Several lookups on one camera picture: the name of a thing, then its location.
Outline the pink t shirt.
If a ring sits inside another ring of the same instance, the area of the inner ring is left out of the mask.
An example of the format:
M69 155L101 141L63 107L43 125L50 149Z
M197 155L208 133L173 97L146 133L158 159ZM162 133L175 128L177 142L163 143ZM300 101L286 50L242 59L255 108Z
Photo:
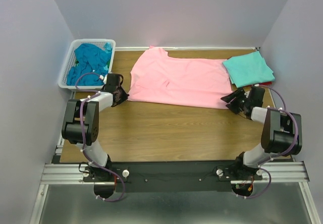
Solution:
M232 93L223 60L172 58L151 46L134 64L129 101L225 109Z

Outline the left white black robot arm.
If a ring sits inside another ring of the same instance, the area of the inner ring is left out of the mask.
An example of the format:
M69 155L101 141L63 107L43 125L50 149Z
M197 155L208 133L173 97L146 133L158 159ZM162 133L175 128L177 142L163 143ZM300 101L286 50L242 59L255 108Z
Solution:
M98 89L80 88L78 84L81 79L89 75L97 76L103 85ZM62 137L79 147L88 165L95 168L95 176L101 181L107 181L111 175L115 180L122 180L112 171L111 159L98 141L98 132L99 113L123 103L129 97L122 87L123 81L124 77L121 74L108 73L103 76L97 73L85 73L76 81L75 88L92 94L83 99L71 99L66 105Z

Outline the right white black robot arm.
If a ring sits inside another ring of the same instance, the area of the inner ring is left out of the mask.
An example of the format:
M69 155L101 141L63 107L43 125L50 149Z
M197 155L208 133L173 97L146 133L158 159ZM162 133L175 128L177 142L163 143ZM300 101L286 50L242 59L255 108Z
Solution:
M218 166L219 179L245 180L255 176L260 167L277 157L297 155L302 148L301 115L290 113L286 105L280 109L263 107L264 86L252 85L250 91L238 88L221 98L234 114L243 113L246 119L263 124L260 143L242 152L228 166Z

